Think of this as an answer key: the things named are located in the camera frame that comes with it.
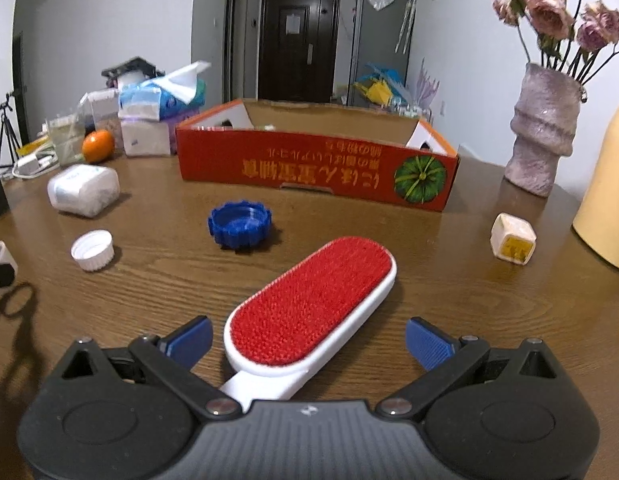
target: orange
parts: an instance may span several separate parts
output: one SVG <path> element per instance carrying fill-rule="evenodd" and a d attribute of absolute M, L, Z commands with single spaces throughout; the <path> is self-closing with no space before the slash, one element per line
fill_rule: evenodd
<path fill-rule="evenodd" d="M 83 156 L 88 164 L 103 162 L 114 154 L 114 136 L 107 130 L 99 130 L 85 137 Z"/>

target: red cardboard box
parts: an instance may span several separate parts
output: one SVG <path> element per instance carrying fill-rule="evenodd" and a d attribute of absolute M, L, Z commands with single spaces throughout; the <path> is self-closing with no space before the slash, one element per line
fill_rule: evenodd
<path fill-rule="evenodd" d="M 184 180 L 316 189 L 435 211 L 445 208 L 459 165 L 423 121 L 336 105 L 234 101 L 179 124 L 176 139 Z"/>

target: yellow bottle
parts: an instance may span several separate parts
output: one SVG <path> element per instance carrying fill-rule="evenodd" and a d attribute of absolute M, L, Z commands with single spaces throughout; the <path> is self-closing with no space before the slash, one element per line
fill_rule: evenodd
<path fill-rule="evenodd" d="M 573 227 L 600 257 L 619 268 L 619 109 Z"/>

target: wooden table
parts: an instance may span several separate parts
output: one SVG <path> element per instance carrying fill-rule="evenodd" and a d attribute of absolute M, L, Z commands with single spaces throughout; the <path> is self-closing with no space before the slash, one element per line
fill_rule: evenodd
<path fill-rule="evenodd" d="M 343 235 L 385 245 L 398 262 L 397 283 L 298 399 L 367 397 L 374 405 L 416 379 L 422 370 L 403 339 L 412 316 L 500 347 L 539 336 L 601 422 L 589 478 L 619 480 L 619 271 L 571 231 L 578 204 L 563 190 L 544 201 L 504 182 L 502 168 L 464 160 L 447 209 L 438 214 L 292 190 L 183 182 L 175 158 L 110 165 L 123 198 L 94 220 L 54 211 L 47 178 L 8 185 L 12 211 L 0 218 L 0 239 L 19 263 L 21 285 L 0 303 L 0 480 L 28 478 L 16 425 L 74 338 L 91 335 L 102 346 L 124 346 L 141 333 L 165 335 L 207 314 L 217 336 L 196 372 L 221 384 L 232 373 L 221 336 L 232 309 Z M 211 209 L 238 199 L 264 202 L 274 213 L 274 234 L 253 253 L 221 250 L 207 232 Z M 536 228 L 539 247 L 527 267 L 491 253 L 491 226 L 503 211 Z M 112 232 L 117 255 L 109 269 L 86 274 L 69 251 L 79 235 L 97 228 Z"/>

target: yellow and white block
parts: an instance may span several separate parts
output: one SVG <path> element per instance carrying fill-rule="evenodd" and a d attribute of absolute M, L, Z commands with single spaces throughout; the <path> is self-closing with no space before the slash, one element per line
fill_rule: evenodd
<path fill-rule="evenodd" d="M 517 265 L 526 265 L 536 249 L 536 232 L 528 221 L 500 213 L 492 227 L 494 256 Z"/>

